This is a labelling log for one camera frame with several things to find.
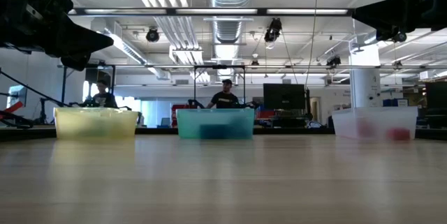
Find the black t-shirt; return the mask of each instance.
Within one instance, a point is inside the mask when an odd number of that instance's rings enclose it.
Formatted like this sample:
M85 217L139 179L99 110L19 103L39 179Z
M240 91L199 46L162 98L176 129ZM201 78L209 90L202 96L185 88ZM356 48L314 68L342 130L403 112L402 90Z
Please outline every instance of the black t-shirt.
M110 93L96 94L93 97L93 101L99 104L99 107L118 108L115 96Z
M237 96L233 94L225 94L223 91L217 93L212 97L211 103L216 105L217 109L233 108L234 103L239 103Z

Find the man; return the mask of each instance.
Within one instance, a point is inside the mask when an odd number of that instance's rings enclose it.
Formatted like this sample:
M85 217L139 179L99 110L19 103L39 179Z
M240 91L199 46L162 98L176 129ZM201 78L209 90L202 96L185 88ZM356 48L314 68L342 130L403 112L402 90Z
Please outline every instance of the man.
M239 103L237 97L231 93L232 86L231 80L222 81L223 90L212 97L207 109L211 109L214 105L216 105L217 109L228 109L233 108L233 104Z
M98 87L99 93L93 96L92 100L99 104L99 107L118 108L115 96L106 91L108 88L107 82L104 80L98 80L96 82L96 86Z

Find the table surface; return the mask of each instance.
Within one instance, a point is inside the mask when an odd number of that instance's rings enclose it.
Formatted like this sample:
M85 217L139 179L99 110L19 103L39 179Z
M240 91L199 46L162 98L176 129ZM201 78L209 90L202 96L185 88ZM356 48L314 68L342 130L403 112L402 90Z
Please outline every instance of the table surface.
M0 143L0 223L445 223L447 144L334 135Z

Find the teal bin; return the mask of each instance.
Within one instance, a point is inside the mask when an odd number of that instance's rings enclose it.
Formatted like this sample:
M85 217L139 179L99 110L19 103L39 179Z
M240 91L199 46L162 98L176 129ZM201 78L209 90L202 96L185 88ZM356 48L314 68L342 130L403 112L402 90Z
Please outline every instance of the teal bin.
M182 139L251 139L253 109L180 109L177 110Z

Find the plastic bin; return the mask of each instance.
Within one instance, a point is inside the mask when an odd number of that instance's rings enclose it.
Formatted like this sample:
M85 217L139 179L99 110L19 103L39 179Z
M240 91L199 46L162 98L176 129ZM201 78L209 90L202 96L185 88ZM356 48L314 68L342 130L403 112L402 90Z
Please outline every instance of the plastic bin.
M177 121L183 139L253 138L253 109L182 109Z
M112 108L55 108L58 139L107 138L135 136L138 112Z
M335 134L355 139L413 140L417 107L372 107L334 111Z

